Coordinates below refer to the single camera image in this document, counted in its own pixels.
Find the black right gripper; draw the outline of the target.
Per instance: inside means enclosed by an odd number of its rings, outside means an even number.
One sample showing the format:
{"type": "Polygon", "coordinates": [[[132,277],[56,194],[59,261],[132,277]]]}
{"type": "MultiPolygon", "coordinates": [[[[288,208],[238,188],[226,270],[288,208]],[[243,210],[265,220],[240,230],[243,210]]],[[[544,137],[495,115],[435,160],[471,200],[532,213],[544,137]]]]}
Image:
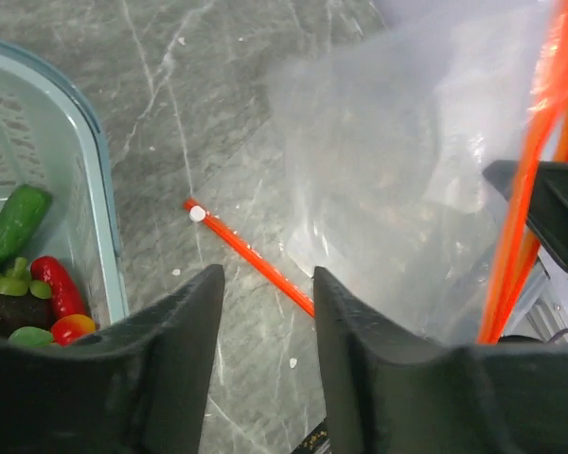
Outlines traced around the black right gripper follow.
{"type": "Polygon", "coordinates": [[[539,162],[525,225],[568,274],[568,163],[539,162]]]}

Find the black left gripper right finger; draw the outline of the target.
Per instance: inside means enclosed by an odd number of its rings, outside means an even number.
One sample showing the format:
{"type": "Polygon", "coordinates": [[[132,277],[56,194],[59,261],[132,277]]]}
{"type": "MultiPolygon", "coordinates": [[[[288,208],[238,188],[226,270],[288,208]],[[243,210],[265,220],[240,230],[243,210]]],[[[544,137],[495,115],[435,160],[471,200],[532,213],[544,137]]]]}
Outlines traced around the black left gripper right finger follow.
{"type": "Polygon", "coordinates": [[[328,436],[336,453],[568,453],[568,345],[447,347],[313,273],[328,436]]]}

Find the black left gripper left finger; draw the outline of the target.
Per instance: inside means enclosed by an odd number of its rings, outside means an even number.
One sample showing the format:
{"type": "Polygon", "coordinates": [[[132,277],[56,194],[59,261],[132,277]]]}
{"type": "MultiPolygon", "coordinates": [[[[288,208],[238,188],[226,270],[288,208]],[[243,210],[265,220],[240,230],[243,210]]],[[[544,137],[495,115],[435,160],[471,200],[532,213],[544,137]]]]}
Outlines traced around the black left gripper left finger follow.
{"type": "Polygon", "coordinates": [[[195,453],[224,270],[66,346],[0,338],[0,453],[195,453]]]}

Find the clear zip bag orange zipper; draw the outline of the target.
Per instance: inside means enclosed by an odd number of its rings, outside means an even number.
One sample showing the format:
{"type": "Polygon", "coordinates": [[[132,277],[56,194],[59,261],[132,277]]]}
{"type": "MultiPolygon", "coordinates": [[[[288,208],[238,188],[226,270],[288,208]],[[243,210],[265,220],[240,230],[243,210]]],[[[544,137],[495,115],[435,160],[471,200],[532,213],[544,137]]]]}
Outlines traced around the clear zip bag orange zipper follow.
{"type": "Polygon", "coordinates": [[[475,341],[518,160],[568,99],[568,1],[380,1],[382,32],[269,75],[288,252],[414,333],[475,341]]]}

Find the light blue plastic basket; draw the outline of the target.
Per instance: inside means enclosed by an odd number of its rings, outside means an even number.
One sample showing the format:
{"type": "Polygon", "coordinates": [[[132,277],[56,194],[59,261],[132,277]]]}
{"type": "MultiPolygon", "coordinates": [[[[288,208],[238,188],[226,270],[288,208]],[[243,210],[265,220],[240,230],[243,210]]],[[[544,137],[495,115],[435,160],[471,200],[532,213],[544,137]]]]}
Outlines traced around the light blue plastic basket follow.
{"type": "Polygon", "coordinates": [[[22,184],[41,187],[52,203],[21,255],[57,258],[99,327],[125,318],[106,135],[64,74],[0,40],[0,210],[22,184]]]}

